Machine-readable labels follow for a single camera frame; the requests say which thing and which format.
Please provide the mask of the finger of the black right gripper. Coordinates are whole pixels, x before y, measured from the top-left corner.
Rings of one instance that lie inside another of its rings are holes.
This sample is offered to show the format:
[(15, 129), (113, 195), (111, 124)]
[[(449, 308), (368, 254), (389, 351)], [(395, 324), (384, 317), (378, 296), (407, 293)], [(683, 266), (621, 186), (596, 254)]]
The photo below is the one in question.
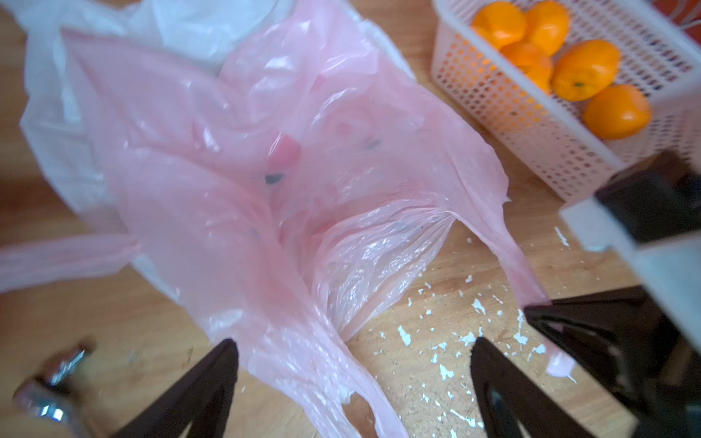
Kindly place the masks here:
[(626, 408), (651, 414), (646, 384), (659, 380), (683, 336), (643, 287), (556, 299), (523, 313)]

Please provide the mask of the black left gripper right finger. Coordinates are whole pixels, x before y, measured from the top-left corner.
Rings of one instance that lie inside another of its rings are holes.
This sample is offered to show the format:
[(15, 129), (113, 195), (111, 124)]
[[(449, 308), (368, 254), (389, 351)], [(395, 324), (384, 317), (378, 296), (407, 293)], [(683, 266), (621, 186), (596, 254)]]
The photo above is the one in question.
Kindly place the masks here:
[(488, 339), (476, 340), (470, 372), (487, 436), (591, 436)]

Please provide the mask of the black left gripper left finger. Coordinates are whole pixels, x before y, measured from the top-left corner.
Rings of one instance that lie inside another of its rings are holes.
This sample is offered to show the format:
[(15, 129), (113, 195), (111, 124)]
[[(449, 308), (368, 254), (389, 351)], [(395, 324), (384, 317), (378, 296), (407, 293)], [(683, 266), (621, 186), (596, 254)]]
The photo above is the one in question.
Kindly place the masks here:
[(225, 339), (115, 437), (222, 437), (234, 401), (238, 349)]

